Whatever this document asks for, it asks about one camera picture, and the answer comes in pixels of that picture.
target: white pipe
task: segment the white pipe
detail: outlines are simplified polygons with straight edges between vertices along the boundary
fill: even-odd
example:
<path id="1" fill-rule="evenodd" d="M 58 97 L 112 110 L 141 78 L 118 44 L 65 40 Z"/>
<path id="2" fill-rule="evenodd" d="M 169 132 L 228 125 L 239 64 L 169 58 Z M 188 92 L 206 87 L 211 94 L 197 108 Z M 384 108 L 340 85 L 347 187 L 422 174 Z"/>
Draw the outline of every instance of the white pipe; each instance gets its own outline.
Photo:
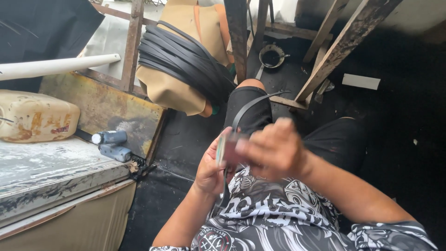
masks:
<path id="1" fill-rule="evenodd" d="M 100 66 L 121 60 L 119 54 L 0 64 L 0 80 L 33 78 Z"/>

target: floor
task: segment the floor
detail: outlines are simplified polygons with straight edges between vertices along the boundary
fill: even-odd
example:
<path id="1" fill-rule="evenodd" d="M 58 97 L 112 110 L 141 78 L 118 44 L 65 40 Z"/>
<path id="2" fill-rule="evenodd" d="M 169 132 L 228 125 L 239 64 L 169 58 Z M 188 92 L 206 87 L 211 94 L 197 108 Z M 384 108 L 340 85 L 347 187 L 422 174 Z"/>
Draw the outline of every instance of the floor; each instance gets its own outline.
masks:
<path id="1" fill-rule="evenodd" d="M 324 94 L 322 104 L 313 101 L 308 110 L 297 114 L 274 104 L 274 119 L 292 117 L 302 135 L 343 116 L 363 122 L 369 142 L 360 176 L 396 198 L 444 249 L 441 233 L 446 217 L 440 201 L 446 189 L 446 105 L 442 102 L 446 78 L 440 69 L 446 55 L 400 34 L 374 32 L 370 37 L 330 75 L 335 88 Z M 292 94 L 282 95 L 293 98 L 312 69 L 300 64 L 303 48 L 310 44 L 292 38 L 278 40 L 277 45 L 291 57 L 279 69 L 264 71 L 261 81 L 268 93 L 290 90 Z M 258 57 L 250 54 L 248 78 L 259 67 Z M 344 86 L 343 73 L 382 81 L 377 91 Z M 150 247 L 191 186 L 200 158 L 222 130 L 224 118 L 225 108 L 210 118 L 169 112 L 156 152 L 157 168 L 138 182 L 121 250 Z"/>

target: man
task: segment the man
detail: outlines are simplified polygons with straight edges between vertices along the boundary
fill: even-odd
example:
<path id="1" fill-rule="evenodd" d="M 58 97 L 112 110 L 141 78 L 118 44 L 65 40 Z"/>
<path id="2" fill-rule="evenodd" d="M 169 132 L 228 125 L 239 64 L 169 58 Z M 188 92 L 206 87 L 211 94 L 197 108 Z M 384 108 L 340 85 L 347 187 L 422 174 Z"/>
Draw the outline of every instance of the man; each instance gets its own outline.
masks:
<path id="1" fill-rule="evenodd" d="M 229 98 L 225 127 L 263 95 L 260 81 L 241 83 Z M 271 104 L 264 100 L 239 125 L 251 137 L 239 140 L 236 151 L 256 165 L 228 176 L 229 205 L 211 212 L 223 192 L 225 168 L 215 163 L 216 139 L 151 251 L 437 249 L 410 214 L 352 174 L 365 153 L 365 137 L 354 119 L 340 118 L 301 140 L 290 119 L 272 124 Z M 337 210 L 356 223 L 348 235 L 339 232 Z"/>

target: black liquid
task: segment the black liquid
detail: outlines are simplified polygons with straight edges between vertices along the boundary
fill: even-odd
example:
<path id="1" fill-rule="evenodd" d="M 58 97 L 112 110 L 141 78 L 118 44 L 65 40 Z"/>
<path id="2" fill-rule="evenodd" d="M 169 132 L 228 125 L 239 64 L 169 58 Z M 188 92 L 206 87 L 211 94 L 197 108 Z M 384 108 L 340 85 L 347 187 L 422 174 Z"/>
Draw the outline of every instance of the black liquid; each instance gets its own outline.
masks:
<path id="1" fill-rule="evenodd" d="M 279 54 L 275 50 L 269 50 L 263 54 L 262 61 L 266 66 L 276 66 L 280 61 Z"/>

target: graphic t-shirt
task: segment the graphic t-shirt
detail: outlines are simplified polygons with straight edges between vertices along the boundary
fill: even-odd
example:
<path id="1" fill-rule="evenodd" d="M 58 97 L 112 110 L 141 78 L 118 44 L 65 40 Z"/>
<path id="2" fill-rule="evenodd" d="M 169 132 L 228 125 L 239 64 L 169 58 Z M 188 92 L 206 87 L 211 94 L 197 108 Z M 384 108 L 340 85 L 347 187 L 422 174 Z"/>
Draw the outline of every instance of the graphic t-shirt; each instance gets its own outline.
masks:
<path id="1" fill-rule="evenodd" d="M 150 251 L 421 251 L 437 250 L 414 221 L 354 224 L 339 232 L 338 212 L 325 197 L 287 178 L 271 183 L 249 167 L 229 184 L 231 200 L 214 208 L 191 247 L 151 247 Z"/>

